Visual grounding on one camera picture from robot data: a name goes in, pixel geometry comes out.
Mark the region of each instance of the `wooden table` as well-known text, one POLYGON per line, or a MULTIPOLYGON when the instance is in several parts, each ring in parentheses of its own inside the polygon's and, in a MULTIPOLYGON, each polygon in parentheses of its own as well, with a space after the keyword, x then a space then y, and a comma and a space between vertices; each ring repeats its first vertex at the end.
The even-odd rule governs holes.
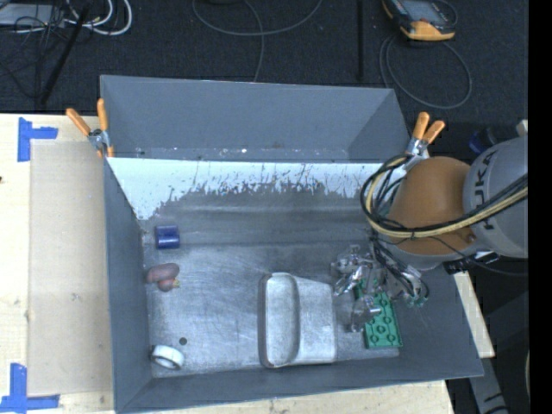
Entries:
MULTIPOLYGON (((98 128, 98 119, 85 120, 98 128)), ((60 394, 43 412, 113 412, 102 164, 66 116, 0 114, 0 395, 9 364, 28 395, 60 394), (58 129, 17 162, 19 117, 58 129)), ((471 281, 455 275, 480 357, 494 351, 471 281)), ((189 410, 208 413, 453 413, 444 381, 189 410)))

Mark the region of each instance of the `black floor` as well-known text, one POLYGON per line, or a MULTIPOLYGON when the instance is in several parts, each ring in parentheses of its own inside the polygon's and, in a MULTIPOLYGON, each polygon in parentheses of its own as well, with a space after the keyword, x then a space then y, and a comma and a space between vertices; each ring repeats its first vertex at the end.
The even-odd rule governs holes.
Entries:
MULTIPOLYGON (((14 3, 59 5, 62 1, 14 3)), ((86 1, 71 3, 81 9, 86 1)), ((421 110, 447 123, 430 149, 433 154, 471 162, 476 155, 469 142, 475 132, 493 128, 503 136, 511 135, 528 116, 529 0, 445 1, 458 15, 449 47, 413 47, 398 37, 385 49, 386 41, 398 30, 382 10, 381 0, 245 0, 232 4, 129 0, 133 19, 127 33, 108 36, 84 29, 70 50, 66 45, 73 26, 67 23, 61 28, 54 22, 32 34, 17 34, 13 26, 3 26, 0 111, 63 113, 73 107, 81 114, 95 114, 102 74, 388 85, 396 90, 409 127, 421 110), (64 52, 68 52, 66 61, 64 52), (56 69, 60 73, 53 78, 56 69)), ((91 16, 103 16, 108 9, 105 2, 96 0, 91 16)), ((116 3, 116 17, 111 29, 119 29, 129 18, 121 0, 116 3)), ((520 273, 526 271, 527 260, 502 260, 493 267, 520 273)), ((479 267, 471 275, 486 317, 528 291, 526 277, 479 267)), ((507 330, 507 336, 501 326, 507 321, 489 327, 498 351, 492 363, 512 413, 530 411, 522 384, 529 347, 529 331, 523 323, 526 311, 517 307, 513 320, 521 323, 507 330)), ((477 412, 467 380, 450 381, 448 388, 456 414, 477 412)))

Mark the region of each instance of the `cable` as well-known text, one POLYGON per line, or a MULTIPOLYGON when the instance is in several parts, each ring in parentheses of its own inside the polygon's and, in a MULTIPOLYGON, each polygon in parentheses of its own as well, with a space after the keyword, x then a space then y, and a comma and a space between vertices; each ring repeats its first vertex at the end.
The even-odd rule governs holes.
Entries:
MULTIPOLYGON (((71 0, 65 0, 65 1, 66 1, 67 5, 69 6, 69 9, 70 9, 72 15, 75 18, 78 19, 78 13, 73 8, 73 6, 71 4, 71 0)), ((103 19, 101 19, 99 21, 91 20, 91 21, 85 22, 83 24, 83 28, 87 28, 90 31, 92 31, 93 33, 100 34, 100 35, 115 36, 115 35, 125 34, 130 29, 130 27, 132 26, 132 21, 133 21, 133 12, 132 12, 132 7, 130 6, 130 1, 129 0, 122 0, 122 2, 124 3, 124 7, 127 11, 127 15, 128 15, 127 22, 124 25, 124 27, 122 27, 119 30, 111 30, 111 29, 110 30, 102 30, 102 29, 97 28, 97 26, 104 25, 106 22, 110 21, 111 17, 113 16, 113 14, 115 12, 114 11, 114 6, 113 6, 113 1, 112 0, 106 0, 106 1, 109 5, 108 14, 103 19)), ((68 22, 68 23, 71 23, 71 24, 77 24, 77 22, 75 20, 71 20, 71 19, 65 19, 65 22, 68 22)))
MULTIPOLYGON (((255 10, 255 8, 251 5, 250 2, 248 2, 246 0, 246 1, 244 1, 244 3, 251 9, 251 12, 253 12, 253 15, 257 19, 257 23, 259 24, 259 32, 262 33, 263 32, 262 21, 260 20, 259 14, 255 10)), ((257 62, 257 69, 255 70, 255 75, 253 77, 253 82, 256 82, 257 79, 259 78, 260 67, 262 66, 262 59, 263 59, 264 55, 265 55, 265 36, 261 35, 260 36, 259 61, 257 62)))
POLYGON ((256 82, 259 78, 260 68, 262 66, 263 57, 265 54, 265 36, 266 35, 276 35, 281 34, 283 32, 295 29, 297 26, 302 25, 303 23, 307 22, 317 11, 318 8, 320 8, 320 5, 322 4, 323 0, 318 0, 317 5, 314 7, 314 9, 310 12, 308 16, 306 16, 303 20, 300 20, 297 23, 292 24, 291 26, 288 26, 286 28, 281 29, 275 29, 272 31, 264 31, 262 27, 262 22, 260 20, 259 14, 253 7, 253 5, 248 2, 247 0, 244 0, 244 3, 251 9, 253 12, 254 17, 257 20, 257 24, 259 25, 259 32, 235 32, 235 31, 228 31, 226 29, 219 28, 217 26, 212 25, 211 23, 207 22, 201 15, 198 13, 198 8, 196 7, 196 0, 191 0, 191 7, 193 9, 194 14, 199 19, 200 22, 202 22, 205 26, 208 28, 214 29, 217 32, 220 32, 222 34, 228 34, 228 35, 237 35, 237 36, 247 36, 247 37, 253 37, 253 36, 259 36, 260 37, 260 53, 259 53, 259 60, 257 62, 257 68, 255 70, 255 75, 253 78, 253 81, 256 82))
MULTIPOLYGON (((70 0, 65 0, 65 1, 67 3, 67 6, 69 6, 69 10, 73 14, 73 16, 78 19, 78 13, 73 8, 73 6, 71 5, 71 1, 70 0)), ((96 26, 101 26, 101 25, 105 24, 106 22, 108 22, 110 20, 111 16, 113 16, 113 2, 111 0, 106 0, 106 2, 109 6, 109 10, 108 10, 107 15, 98 22, 95 22, 94 20, 91 20, 89 22, 85 22, 83 24, 83 26, 93 28, 93 27, 96 27, 96 26)), ((71 24, 77 24, 77 21, 75 21, 75 20, 65 19, 65 21, 68 22, 68 23, 71 23, 71 24)))
MULTIPOLYGON (((434 236, 430 236, 430 238, 435 239, 436 241, 439 241, 445 247, 450 248, 451 250, 453 250, 454 252, 459 254, 463 260, 468 259, 468 257, 464 253, 462 253, 461 251, 458 251, 456 248, 452 247, 450 244, 447 244, 441 238, 437 238, 437 237, 434 237, 434 236)), ((478 262, 474 258, 470 258, 469 261, 470 261, 470 263, 474 264, 475 266, 484 268, 485 270, 488 270, 488 271, 493 272, 493 273, 499 273, 499 274, 504 274, 505 276, 515 276, 515 277, 527 277, 528 276, 527 273, 514 273, 514 272, 505 272, 503 270, 498 270, 496 268, 489 267, 487 264, 484 264, 483 262, 478 262)))
POLYGON ((408 97, 412 98, 413 100, 418 101, 419 103, 425 106, 431 107, 432 109, 441 109, 441 110, 455 109, 457 107, 462 106, 471 97, 472 89, 474 85, 472 80, 472 74, 469 71, 466 62, 462 59, 462 57, 446 42, 441 42, 441 43, 444 47, 449 49, 455 55, 455 57, 460 61, 467 75, 467 92, 464 98, 460 102, 451 104, 451 105, 434 104, 434 103, 429 103, 419 97, 416 97, 414 94, 408 91, 404 86, 402 86, 399 83, 397 76, 392 71, 390 60, 389 60, 389 50, 391 49, 391 45, 395 43, 395 41, 399 36, 400 34, 392 34, 389 37, 387 37, 381 44, 381 48, 379 50, 379 71, 381 73, 381 77, 386 87, 391 87, 391 86, 389 85, 389 82, 386 80, 385 69, 387 70, 387 72, 389 72, 389 75, 391 75, 393 83, 395 83, 395 85, 397 85, 402 92, 404 92, 408 97))
POLYGON ((221 32, 223 34, 239 35, 239 36, 249 37, 249 36, 276 35, 276 34, 281 34, 283 32, 287 32, 287 31, 290 31, 292 29, 295 29, 297 26, 300 26, 303 23, 307 22, 313 15, 315 15, 315 13, 318 11, 318 8, 320 8, 320 5, 322 4, 322 1, 323 0, 318 0, 317 5, 310 12, 310 14, 308 16, 306 16, 303 20, 300 20, 299 22, 294 23, 291 26, 288 26, 286 28, 275 29, 275 30, 264 31, 264 32, 235 32, 235 31, 228 31, 226 29, 218 28, 217 26, 212 25, 211 23, 207 22, 201 15, 199 15, 198 9, 196 8, 196 0, 191 0, 191 8, 193 9, 194 14, 199 19, 199 21, 202 22, 203 24, 205 24, 206 26, 208 26, 209 28, 215 29, 216 31, 221 32))
POLYGON ((444 233, 476 224, 490 216, 496 215, 500 211, 507 209, 518 201, 523 200, 528 194, 528 176, 525 174, 494 195, 492 198, 485 201, 483 204, 480 204, 475 209, 465 213, 463 216, 453 221, 417 228, 406 228, 405 226, 394 223, 393 227, 389 225, 390 221, 379 215, 377 208, 374 208, 373 193, 379 181, 387 171, 395 170, 399 166, 402 166, 410 158, 411 155, 399 155, 389 159, 379 168, 378 171, 368 178, 361 188, 362 209, 367 215, 368 221, 371 223, 372 227, 384 235, 410 239, 442 235, 444 233))

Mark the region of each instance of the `electronic device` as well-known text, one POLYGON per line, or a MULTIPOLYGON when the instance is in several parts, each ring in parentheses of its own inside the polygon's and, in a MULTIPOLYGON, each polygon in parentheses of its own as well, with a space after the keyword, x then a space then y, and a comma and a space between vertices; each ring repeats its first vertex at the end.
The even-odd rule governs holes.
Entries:
POLYGON ((411 40, 443 41, 455 36, 455 16, 442 0, 382 0, 383 8, 411 40))

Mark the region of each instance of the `clamp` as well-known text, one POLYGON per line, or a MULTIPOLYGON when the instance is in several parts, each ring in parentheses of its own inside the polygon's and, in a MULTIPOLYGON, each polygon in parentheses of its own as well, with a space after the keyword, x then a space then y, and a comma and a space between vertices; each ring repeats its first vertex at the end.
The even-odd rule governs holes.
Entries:
POLYGON ((78 130, 88 138, 91 145, 96 148, 98 156, 103 156, 104 152, 107 156, 115 156, 113 145, 111 144, 111 139, 107 132, 109 122, 103 98, 97 100, 97 116, 100 120, 100 129, 91 130, 83 117, 73 108, 67 109, 66 115, 69 116, 78 130))
POLYGON ((433 122, 428 128, 429 123, 430 114, 427 112, 420 112, 417 116, 416 126, 412 132, 411 140, 406 146, 405 153, 412 155, 412 158, 405 164, 405 170, 410 170, 420 160, 429 157, 427 152, 429 144, 431 144, 445 128, 445 122, 442 120, 433 122))

